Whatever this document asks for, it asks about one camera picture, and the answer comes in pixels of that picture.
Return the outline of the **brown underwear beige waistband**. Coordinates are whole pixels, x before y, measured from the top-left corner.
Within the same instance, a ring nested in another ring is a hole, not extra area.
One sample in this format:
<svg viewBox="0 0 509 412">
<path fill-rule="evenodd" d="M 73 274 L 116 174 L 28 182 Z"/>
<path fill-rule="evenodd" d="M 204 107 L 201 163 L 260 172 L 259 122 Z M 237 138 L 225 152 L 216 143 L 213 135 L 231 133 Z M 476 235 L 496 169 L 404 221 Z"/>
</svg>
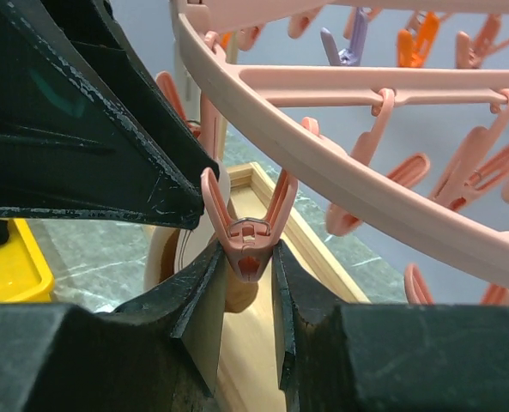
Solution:
<svg viewBox="0 0 509 412">
<path fill-rule="evenodd" d="M 150 290 L 193 260 L 215 239 L 215 230 L 207 214 L 203 214 L 194 230 L 154 227 L 151 232 L 143 287 Z M 257 283 L 243 283 L 234 274 L 228 261 L 224 262 L 227 276 L 225 311 L 243 312 L 258 294 Z"/>
</svg>

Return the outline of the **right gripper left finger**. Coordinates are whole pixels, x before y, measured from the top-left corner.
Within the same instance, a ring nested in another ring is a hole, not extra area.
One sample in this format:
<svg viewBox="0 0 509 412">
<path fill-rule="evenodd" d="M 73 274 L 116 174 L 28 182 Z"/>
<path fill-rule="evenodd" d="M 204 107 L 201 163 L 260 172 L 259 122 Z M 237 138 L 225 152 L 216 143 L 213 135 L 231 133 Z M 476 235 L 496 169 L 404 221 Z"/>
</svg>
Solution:
<svg viewBox="0 0 509 412">
<path fill-rule="evenodd" d="M 212 243 L 118 306 L 0 304 L 0 411 L 201 411 L 215 391 L 226 257 Z"/>
</svg>

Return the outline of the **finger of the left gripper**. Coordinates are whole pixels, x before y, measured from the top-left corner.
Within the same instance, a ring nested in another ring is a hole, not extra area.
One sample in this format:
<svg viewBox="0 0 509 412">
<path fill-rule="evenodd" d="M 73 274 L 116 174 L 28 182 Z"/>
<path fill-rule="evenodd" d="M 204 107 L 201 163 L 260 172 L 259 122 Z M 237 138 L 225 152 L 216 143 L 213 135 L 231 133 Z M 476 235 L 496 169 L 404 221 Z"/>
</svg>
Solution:
<svg viewBox="0 0 509 412">
<path fill-rule="evenodd" d="M 194 228 L 215 168 L 107 1 L 0 1 L 0 218 Z"/>
</svg>

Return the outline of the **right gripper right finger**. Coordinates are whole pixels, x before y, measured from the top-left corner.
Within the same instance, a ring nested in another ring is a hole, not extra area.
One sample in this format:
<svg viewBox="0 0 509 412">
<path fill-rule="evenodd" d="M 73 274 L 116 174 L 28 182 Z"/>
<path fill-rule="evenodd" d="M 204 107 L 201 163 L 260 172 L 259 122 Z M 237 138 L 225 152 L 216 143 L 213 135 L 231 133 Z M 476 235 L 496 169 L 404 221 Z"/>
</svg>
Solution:
<svg viewBox="0 0 509 412">
<path fill-rule="evenodd" d="M 509 411 L 509 307 L 348 303 L 279 242 L 272 299 L 290 411 Z"/>
</svg>

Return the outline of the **pink clothes peg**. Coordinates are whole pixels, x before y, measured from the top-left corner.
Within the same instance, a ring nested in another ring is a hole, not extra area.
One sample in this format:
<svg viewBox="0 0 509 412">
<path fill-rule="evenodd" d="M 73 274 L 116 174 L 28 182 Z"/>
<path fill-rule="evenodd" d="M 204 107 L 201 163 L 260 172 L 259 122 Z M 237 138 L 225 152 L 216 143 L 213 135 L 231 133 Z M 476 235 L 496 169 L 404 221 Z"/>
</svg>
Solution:
<svg viewBox="0 0 509 412">
<path fill-rule="evenodd" d="M 258 282 L 281 238 L 298 190 L 298 179 L 281 170 L 264 218 L 231 218 L 213 170 L 201 174 L 204 206 L 227 260 L 242 282 Z"/>
</svg>

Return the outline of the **pink round clip hanger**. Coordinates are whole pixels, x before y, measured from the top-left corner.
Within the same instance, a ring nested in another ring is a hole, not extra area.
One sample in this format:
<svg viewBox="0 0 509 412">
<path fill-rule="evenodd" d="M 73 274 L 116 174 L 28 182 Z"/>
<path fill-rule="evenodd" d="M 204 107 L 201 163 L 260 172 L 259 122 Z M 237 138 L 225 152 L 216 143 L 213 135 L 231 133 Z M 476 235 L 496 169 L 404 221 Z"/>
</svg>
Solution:
<svg viewBox="0 0 509 412">
<path fill-rule="evenodd" d="M 182 61 L 221 114 L 282 167 L 332 202 L 327 223 L 334 235 L 358 221 L 439 261 L 509 288 L 509 232 L 501 233 L 457 210 L 482 193 L 484 179 L 506 180 L 509 153 L 486 162 L 509 124 L 509 70 L 404 69 L 344 66 L 236 65 L 218 37 L 254 38 L 265 23 L 290 20 L 302 33 L 324 7 L 321 1 L 173 1 L 173 33 Z M 486 104 L 491 125 L 475 127 L 452 156 L 436 188 L 422 197 L 408 183 L 427 171 L 425 160 L 401 166 L 399 180 L 369 166 L 396 109 L 407 105 Z M 368 106 L 375 117 L 346 152 L 300 126 L 288 107 Z"/>
</svg>

